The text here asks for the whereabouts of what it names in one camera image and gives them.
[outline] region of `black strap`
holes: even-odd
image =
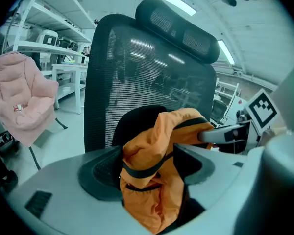
[[[155,186],[150,186],[150,187],[146,187],[144,189],[139,189],[136,188],[134,186],[130,186],[130,185],[126,185],[126,188],[128,188],[129,190],[134,190],[134,191],[139,191],[139,192],[143,192],[143,191],[148,191],[148,190],[155,190],[161,187],[161,184],[155,185]]]
[[[186,120],[185,122],[183,122],[183,123],[179,124],[177,127],[175,127],[174,130],[180,129],[180,128],[183,128],[183,127],[186,127],[186,126],[192,126],[192,125],[195,125],[195,124],[201,124],[201,123],[208,123],[208,121],[204,117],[198,117],[198,118]]]
[[[163,158],[153,167],[146,169],[146,170],[133,170],[127,166],[126,163],[123,163],[123,168],[127,171],[127,173],[132,176],[133,178],[147,178],[155,174],[163,163],[173,156],[173,152],[170,154],[163,156]]]

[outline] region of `label sticker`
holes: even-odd
[[[261,89],[247,102],[245,109],[254,121],[260,135],[274,123],[279,115],[276,105],[264,89]]]

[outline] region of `chair base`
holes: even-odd
[[[57,118],[55,118],[55,120],[57,121],[58,124],[60,124],[63,127],[63,129],[67,129],[68,128],[63,123],[61,123]]]
[[[40,168],[40,166],[39,166],[39,164],[37,162],[37,159],[36,159],[36,156],[35,156],[35,153],[34,153],[33,149],[30,147],[29,150],[30,150],[31,155],[32,155],[32,157],[34,159],[34,162],[35,162],[35,165],[36,165],[37,169],[40,170],[41,168]]]

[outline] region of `orange jacket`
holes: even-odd
[[[172,224],[182,204],[184,183],[173,164],[173,144],[200,144],[198,133],[211,129],[196,109],[162,112],[153,128],[123,147],[120,188],[124,206],[152,233]]]

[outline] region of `white table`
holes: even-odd
[[[53,64],[52,65],[52,79],[55,81],[57,80],[58,73],[67,73],[67,72],[74,73],[75,82],[59,86],[58,94],[55,99],[54,105],[55,105],[56,109],[59,109],[60,106],[59,106],[58,100],[68,94],[75,92],[76,112],[78,114],[81,114],[82,113],[82,109],[81,109],[82,106],[81,106],[81,102],[80,102],[80,89],[83,89],[85,87],[85,85],[80,83],[80,79],[81,79],[81,73],[87,72],[87,66],[80,65],[80,64],[72,64],[72,65]]]

